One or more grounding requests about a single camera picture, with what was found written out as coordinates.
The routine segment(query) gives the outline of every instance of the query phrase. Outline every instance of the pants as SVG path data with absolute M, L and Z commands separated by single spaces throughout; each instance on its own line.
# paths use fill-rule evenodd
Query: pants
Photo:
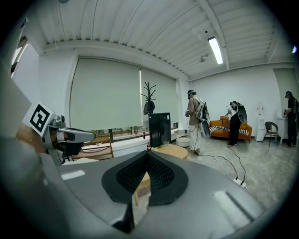
M 190 150 L 200 148 L 201 129 L 199 125 L 189 125 L 190 130 Z
M 296 115 L 288 116 L 288 145 L 296 145 L 297 143 Z
M 240 126 L 241 121 L 238 117 L 238 114 L 234 114 L 230 119 L 230 145 L 235 145 L 238 142 Z

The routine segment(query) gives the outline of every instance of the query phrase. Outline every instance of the person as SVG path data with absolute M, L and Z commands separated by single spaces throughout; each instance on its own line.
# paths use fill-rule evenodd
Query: person
M 297 144 L 297 125 L 296 117 L 298 114 L 299 103 L 297 99 L 293 96 L 292 92 L 287 91 L 285 97 L 288 99 L 288 108 L 285 114 L 288 116 L 288 142 L 287 146 L 291 147 L 292 144 L 296 147 Z
M 237 145 L 238 137 L 239 137 L 239 130 L 241 126 L 241 121 L 238 117 L 238 113 L 236 110 L 234 110 L 234 103 L 233 101 L 231 104 L 229 104 L 225 109 L 225 117 L 226 117 L 226 127 L 230 128 L 230 136 L 229 136 L 229 142 L 226 144 L 227 146 L 234 147 Z M 228 123 L 228 115 L 230 114 L 230 125 Z
M 186 117 L 189 118 L 189 131 L 190 131 L 190 150 L 194 151 L 195 154 L 200 153 L 200 142 L 201 142 L 201 129 L 199 126 L 199 120 L 196 118 L 195 111 L 199 106 L 200 99 L 197 98 L 194 90 L 188 91 L 188 108 L 185 113 Z

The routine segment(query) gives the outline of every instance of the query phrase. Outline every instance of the wooden table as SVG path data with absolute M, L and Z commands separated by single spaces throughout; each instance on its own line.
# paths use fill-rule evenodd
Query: wooden table
M 169 144 L 169 145 L 166 145 L 166 146 L 157 147 L 157 150 L 155 152 L 175 156 L 175 157 L 181 158 L 181 159 L 187 159 L 187 155 L 188 155 L 187 149 L 182 148 L 182 147 L 177 146 L 177 145 L 174 145 L 174 144 Z M 139 205 L 139 199 L 138 199 L 137 191 L 141 188 L 148 187 L 149 185 L 150 185 L 150 176 L 146 172 L 143 179 L 142 179 L 142 181 L 141 181 L 141 183 L 140 183 L 140 185 L 138 186 L 138 188 L 136 189 L 136 191 L 134 193 L 135 203 L 136 203 L 137 206 Z

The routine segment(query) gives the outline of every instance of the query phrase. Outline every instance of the ceiling light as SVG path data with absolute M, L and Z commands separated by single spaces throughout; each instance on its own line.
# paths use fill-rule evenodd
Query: ceiling light
M 220 51 L 220 47 L 219 47 L 219 44 L 216 40 L 216 38 L 213 36 L 211 38 L 208 39 L 211 47 L 212 47 L 212 50 L 213 50 L 213 53 L 216 57 L 216 60 L 217 60 L 217 64 L 223 64 L 223 60 L 222 60 L 222 55 L 221 55 L 221 51 Z
M 295 53 L 297 51 L 297 47 L 294 46 L 292 53 Z

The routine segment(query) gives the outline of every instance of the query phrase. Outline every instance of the gray floor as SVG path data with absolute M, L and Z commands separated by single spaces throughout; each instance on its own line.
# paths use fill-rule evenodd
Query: gray floor
M 224 156 L 235 166 L 239 179 L 244 178 L 244 170 L 240 166 L 239 159 L 234 152 L 225 145 L 223 139 L 211 138 L 202 140 L 200 155 Z M 297 177 L 299 165 L 298 148 L 287 148 L 285 144 L 278 145 L 269 140 L 263 143 L 251 140 L 240 141 L 232 149 L 240 157 L 242 165 L 246 169 L 245 183 L 248 191 L 265 208 L 282 201 L 292 188 L 294 179 Z M 212 158 L 209 156 L 196 156 L 189 152 L 187 159 L 192 162 L 201 163 L 220 171 L 229 179 L 236 177 L 231 164 L 223 158 Z M 150 194 L 139 198 L 139 206 L 133 201 L 133 212 L 135 222 L 138 223 L 146 213 L 146 205 Z

